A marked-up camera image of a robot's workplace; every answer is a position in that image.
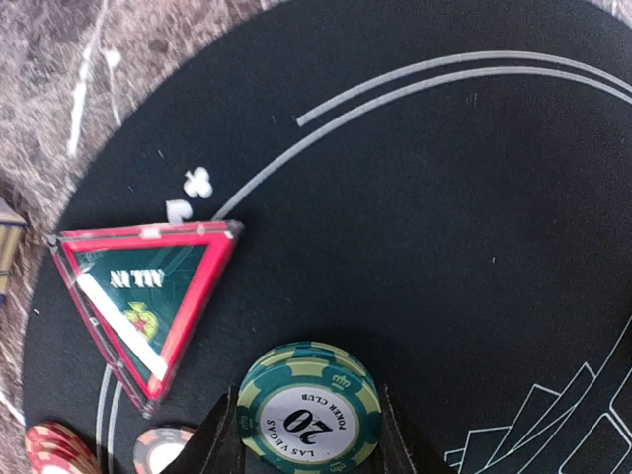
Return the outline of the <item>green chip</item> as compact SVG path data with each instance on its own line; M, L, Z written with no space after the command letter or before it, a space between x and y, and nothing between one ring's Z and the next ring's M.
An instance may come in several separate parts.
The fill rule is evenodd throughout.
M366 367L318 342L286 344L256 360L236 417L243 444L282 473L347 473L372 454L382 426Z

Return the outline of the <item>red chip stack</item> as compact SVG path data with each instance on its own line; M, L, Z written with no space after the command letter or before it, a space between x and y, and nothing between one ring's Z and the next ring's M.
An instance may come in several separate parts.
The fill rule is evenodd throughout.
M57 422L43 422L27 429L25 447L32 473L101 472L87 444L75 432Z

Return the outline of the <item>black red chip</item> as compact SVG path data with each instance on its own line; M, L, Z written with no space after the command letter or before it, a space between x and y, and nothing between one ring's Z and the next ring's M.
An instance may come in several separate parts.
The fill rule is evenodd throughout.
M159 427L141 434L133 448L133 465L138 474L161 473L183 451L195 429Z

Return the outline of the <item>red triangle all-in marker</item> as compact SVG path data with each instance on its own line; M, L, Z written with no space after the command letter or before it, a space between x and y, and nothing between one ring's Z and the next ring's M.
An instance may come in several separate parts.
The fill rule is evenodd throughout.
M144 418L170 390L242 230L228 220L49 236L79 314Z

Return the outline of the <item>round black poker mat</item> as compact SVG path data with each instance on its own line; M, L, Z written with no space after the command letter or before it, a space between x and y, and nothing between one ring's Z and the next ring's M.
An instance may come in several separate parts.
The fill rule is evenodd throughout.
M267 350L387 385L460 473L631 469L631 29L586 1L291 1L161 85L58 223L244 229L155 425Z

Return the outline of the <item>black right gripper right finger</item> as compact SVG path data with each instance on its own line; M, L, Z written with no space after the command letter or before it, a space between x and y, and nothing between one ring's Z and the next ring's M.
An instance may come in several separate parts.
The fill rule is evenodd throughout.
M443 457L407 415L387 385L378 390L382 408L380 441L372 454L372 472L380 474L452 474Z

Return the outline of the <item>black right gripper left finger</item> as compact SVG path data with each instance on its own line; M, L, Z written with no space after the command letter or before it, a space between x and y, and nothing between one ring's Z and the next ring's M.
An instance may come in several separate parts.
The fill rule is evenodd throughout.
M245 445L237 430L238 388L221 395L165 474L244 474Z

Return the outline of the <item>blue backed card deck box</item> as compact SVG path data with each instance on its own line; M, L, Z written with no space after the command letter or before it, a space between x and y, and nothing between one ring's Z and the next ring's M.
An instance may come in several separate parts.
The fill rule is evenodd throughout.
M1 306L4 306L9 273L27 222L3 198L0 205L0 221L0 302Z

